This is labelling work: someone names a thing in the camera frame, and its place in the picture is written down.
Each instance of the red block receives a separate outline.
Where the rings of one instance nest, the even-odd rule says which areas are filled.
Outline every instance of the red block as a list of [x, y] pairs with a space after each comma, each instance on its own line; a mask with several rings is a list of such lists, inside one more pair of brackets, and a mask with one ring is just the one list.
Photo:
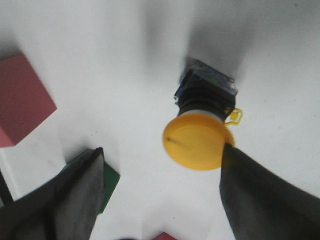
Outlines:
[[177, 240], [177, 239], [175, 239], [174, 237], [170, 236], [169, 234], [163, 232], [153, 240]]
[[19, 143], [56, 109], [23, 54], [0, 61], [0, 147]]

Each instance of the yellow mushroom button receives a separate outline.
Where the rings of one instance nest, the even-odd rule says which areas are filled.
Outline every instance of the yellow mushroom button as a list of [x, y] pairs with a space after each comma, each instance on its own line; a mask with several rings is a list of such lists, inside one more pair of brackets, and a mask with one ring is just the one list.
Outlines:
[[182, 114], [163, 132], [164, 148], [170, 157], [194, 170], [221, 167], [225, 143], [235, 144], [231, 132], [219, 119], [203, 113]]

